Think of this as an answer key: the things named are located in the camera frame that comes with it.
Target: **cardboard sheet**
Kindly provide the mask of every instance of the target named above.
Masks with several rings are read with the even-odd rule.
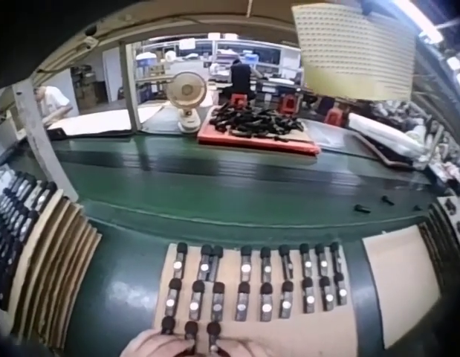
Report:
[[[165,301],[168,284],[173,276],[173,261],[176,254],[176,245],[171,245],[167,252],[161,276],[161,286],[158,298],[158,307],[155,313],[154,326],[159,328],[164,316]],[[175,332],[181,334],[184,324],[188,321],[191,287],[197,277],[200,261],[200,247],[189,247],[185,276],[175,320]],[[316,262],[314,251],[311,251],[311,260]],[[316,312],[313,314],[302,313],[302,263],[298,251],[291,251],[294,265],[294,301],[291,317],[279,319],[279,293],[284,281],[282,275],[281,258],[277,251],[273,251],[271,261],[273,265],[273,317],[271,322],[259,321],[259,288],[261,286],[261,263],[259,251],[254,251],[252,256],[252,275],[250,280],[250,304],[247,321],[234,321],[236,312],[237,288],[239,284],[240,253],[234,250],[225,250],[224,257],[220,260],[217,281],[225,284],[224,316],[221,322],[221,337],[235,339],[250,339],[258,341],[270,348],[275,356],[325,356],[325,357],[355,357],[357,356],[357,333],[355,317],[350,298],[349,275],[343,257],[343,271],[349,291],[348,303],[345,306],[336,306],[330,312],[324,312],[317,273],[314,275],[314,295],[316,298]],[[333,277],[331,260],[328,260],[329,277]],[[210,322],[210,307],[212,299],[212,283],[205,283],[203,308],[199,321],[198,352],[208,351],[208,335],[206,325]]]
[[[390,348],[438,301],[438,281],[417,226],[363,243],[380,301],[385,348]]]

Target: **stacked parts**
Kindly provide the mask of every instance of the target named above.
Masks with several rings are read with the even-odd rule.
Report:
[[[0,316],[8,325],[2,332],[62,350],[99,241],[82,208],[55,184],[14,175],[0,196]]]

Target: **metal pole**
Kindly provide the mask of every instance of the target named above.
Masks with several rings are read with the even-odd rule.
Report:
[[[56,157],[50,139],[43,126],[38,103],[33,94],[33,83],[30,78],[13,85],[13,96],[20,120],[25,127],[30,148],[42,168],[48,181],[54,181],[58,188],[73,202],[78,200],[78,194],[66,176]]]
[[[131,130],[137,133],[141,128],[139,120],[139,111],[137,110],[137,93],[135,90],[135,75],[134,75],[134,49],[132,44],[119,44],[120,57],[120,72],[123,76],[123,90],[126,99],[126,107],[129,112],[129,120],[131,121]]]

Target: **green conveyor belt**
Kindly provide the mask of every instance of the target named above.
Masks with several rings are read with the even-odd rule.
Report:
[[[152,325],[166,247],[181,240],[225,247],[342,240],[351,247],[348,264],[363,270],[351,277],[364,292],[357,326],[375,326],[358,329],[360,356],[380,352],[378,299],[359,239],[419,221],[413,206],[427,208],[434,197],[420,173],[330,152],[314,160],[178,137],[79,139],[54,149],[103,233],[72,315],[68,357],[118,356]],[[42,176],[26,148],[10,165]],[[354,212],[355,204],[372,213]]]

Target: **white panel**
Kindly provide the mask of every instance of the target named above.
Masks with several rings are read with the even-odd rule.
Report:
[[[55,74],[52,78],[44,82],[43,85],[57,87],[70,100],[73,109],[68,113],[69,117],[75,117],[80,114],[74,93],[73,80],[71,79],[71,71],[69,69]]]
[[[398,21],[338,4],[293,7],[305,80],[318,94],[409,100],[415,35]]]
[[[380,301],[383,340],[389,348],[433,307],[440,292],[417,226],[365,238]]]

